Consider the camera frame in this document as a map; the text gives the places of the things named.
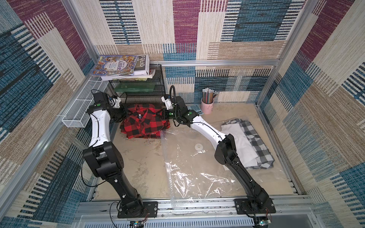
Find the red black plaid shirt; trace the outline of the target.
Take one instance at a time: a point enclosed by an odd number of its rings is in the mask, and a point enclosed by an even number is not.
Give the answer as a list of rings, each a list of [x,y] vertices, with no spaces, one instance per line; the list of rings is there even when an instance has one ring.
[[[153,104],[135,104],[127,108],[128,115],[121,122],[120,131],[132,138],[161,137],[161,131],[170,128],[170,121],[163,115],[161,106]]]

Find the clear plastic vacuum bag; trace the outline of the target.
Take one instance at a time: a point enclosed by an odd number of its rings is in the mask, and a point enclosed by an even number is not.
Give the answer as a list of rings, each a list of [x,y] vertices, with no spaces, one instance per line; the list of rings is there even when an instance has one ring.
[[[213,126],[221,132],[228,121],[214,122]],[[202,151],[195,150],[197,143],[203,145]],[[182,126],[165,130],[162,146],[172,202],[246,195],[232,172],[216,161],[211,142],[196,130]],[[271,169],[246,170],[269,195],[289,192],[286,175],[276,161]]]

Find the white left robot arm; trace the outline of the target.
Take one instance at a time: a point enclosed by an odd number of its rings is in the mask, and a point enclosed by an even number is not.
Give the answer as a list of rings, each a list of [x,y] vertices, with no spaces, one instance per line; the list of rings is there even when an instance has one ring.
[[[123,121],[127,112],[116,96],[97,91],[93,97],[94,104],[86,111],[91,118],[92,137],[89,147],[83,150],[83,158],[94,176],[108,182],[120,197],[120,214],[141,217],[146,212],[142,198],[124,174],[122,155],[109,131],[110,124]]]

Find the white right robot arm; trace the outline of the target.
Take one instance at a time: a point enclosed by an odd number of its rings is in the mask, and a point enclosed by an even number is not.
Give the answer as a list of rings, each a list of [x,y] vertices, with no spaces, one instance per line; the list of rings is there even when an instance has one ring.
[[[237,207],[245,209],[249,214],[265,213],[271,206],[271,198],[240,161],[234,136],[219,132],[196,111],[189,110],[180,96],[163,95],[161,100],[165,105],[164,117],[176,121],[179,125],[186,125],[207,138],[215,149],[216,161],[226,166],[243,186],[248,199],[239,203]]]

